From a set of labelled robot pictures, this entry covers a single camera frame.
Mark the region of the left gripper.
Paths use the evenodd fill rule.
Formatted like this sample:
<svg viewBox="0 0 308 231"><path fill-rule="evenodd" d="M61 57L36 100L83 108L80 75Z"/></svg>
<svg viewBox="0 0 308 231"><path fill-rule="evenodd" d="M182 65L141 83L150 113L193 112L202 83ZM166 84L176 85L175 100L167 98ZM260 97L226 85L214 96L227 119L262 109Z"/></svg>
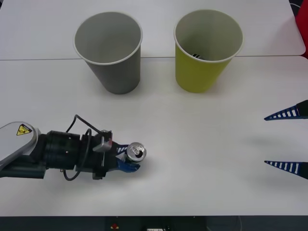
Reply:
<svg viewBox="0 0 308 231"><path fill-rule="evenodd" d="M94 180L103 179L112 170L133 173L141 166L127 156L116 157L127 153L128 144L114 142L111 133L91 136L87 138L85 145L80 153L80 171L91 173Z"/></svg>

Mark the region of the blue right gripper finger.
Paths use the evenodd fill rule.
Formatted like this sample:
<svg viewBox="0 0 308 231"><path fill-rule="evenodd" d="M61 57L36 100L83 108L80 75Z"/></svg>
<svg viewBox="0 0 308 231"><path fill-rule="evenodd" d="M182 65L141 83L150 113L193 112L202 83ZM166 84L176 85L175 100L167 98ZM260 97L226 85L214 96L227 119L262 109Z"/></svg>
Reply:
<svg viewBox="0 0 308 231"><path fill-rule="evenodd" d="M279 162L266 160L264 163L304 179L308 179L308 162Z"/></svg>
<svg viewBox="0 0 308 231"><path fill-rule="evenodd" d="M286 119L307 119L308 100L297 103L296 105L278 111L264 118L264 120L286 120Z"/></svg>

